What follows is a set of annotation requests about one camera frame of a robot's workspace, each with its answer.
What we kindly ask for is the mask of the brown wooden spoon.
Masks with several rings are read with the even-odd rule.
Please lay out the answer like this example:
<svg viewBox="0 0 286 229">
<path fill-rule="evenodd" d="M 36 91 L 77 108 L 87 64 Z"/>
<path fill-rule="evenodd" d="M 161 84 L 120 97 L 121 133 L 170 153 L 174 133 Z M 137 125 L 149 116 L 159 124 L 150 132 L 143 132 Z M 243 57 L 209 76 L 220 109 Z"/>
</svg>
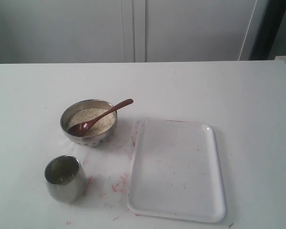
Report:
<svg viewBox="0 0 286 229">
<path fill-rule="evenodd" d="M 82 136 L 87 131 L 89 131 L 89 129 L 92 128 L 93 125 L 95 125 L 99 120 L 101 120 L 102 118 L 104 118 L 108 114 L 115 112 L 115 111 L 117 111 L 117 110 L 119 110 L 125 106 L 132 104 L 132 103 L 133 103 L 133 99 L 126 99 L 126 100 L 118 103 L 117 105 L 113 106 L 112 108 L 110 108 L 109 110 L 107 110 L 103 114 L 99 115 L 98 117 L 96 117 L 92 120 L 82 122 L 82 123 L 79 123 L 79 124 L 72 126 L 71 128 L 69 128 L 67 130 L 67 133 L 70 135 L 73 135 L 73 136 Z"/>
</svg>

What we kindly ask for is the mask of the steel rice bowl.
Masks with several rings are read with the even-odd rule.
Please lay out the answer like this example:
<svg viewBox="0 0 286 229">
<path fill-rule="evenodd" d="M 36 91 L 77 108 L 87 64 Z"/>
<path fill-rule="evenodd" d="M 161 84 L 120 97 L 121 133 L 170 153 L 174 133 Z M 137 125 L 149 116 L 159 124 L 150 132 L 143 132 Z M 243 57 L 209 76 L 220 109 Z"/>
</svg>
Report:
<svg viewBox="0 0 286 229">
<path fill-rule="evenodd" d="M 100 100 L 100 99 L 88 99 L 84 101 L 77 102 L 70 107 L 68 107 L 64 113 L 61 115 L 60 119 L 60 125 L 63 133 L 74 143 L 82 145 L 82 146 L 96 146 L 99 143 L 104 142 L 106 139 L 108 139 L 110 136 L 113 135 L 116 126 L 117 126 L 117 112 L 113 112 L 114 116 L 114 123 L 109 126 L 108 130 L 103 131 L 102 133 L 96 134 L 96 135 L 86 135 L 86 136 L 73 136 L 67 133 L 67 130 L 69 129 L 68 125 L 71 120 L 71 118 L 78 112 L 84 109 L 89 108 L 101 108 L 109 110 L 113 105 L 107 101 Z"/>
</svg>

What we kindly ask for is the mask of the small steel cup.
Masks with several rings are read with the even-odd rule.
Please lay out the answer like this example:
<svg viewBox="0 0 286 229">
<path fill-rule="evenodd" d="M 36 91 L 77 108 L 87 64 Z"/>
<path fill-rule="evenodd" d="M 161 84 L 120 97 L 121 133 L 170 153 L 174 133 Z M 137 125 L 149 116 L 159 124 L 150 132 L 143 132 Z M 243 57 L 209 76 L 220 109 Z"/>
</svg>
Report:
<svg viewBox="0 0 286 229">
<path fill-rule="evenodd" d="M 86 189 L 86 175 L 79 160 L 62 155 L 48 163 L 44 170 L 46 187 L 50 196 L 63 203 L 72 203 Z"/>
</svg>

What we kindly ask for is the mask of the white plastic tray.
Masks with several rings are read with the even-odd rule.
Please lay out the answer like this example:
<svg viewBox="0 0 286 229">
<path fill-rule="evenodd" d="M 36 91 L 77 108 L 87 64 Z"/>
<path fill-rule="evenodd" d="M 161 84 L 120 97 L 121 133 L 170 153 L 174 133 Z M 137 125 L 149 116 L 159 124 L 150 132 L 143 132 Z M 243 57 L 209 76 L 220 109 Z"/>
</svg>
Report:
<svg viewBox="0 0 286 229">
<path fill-rule="evenodd" d="M 216 223 L 226 213 L 215 133 L 203 123 L 139 122 L 128 208 L 135 214 Z"/>
</svg>

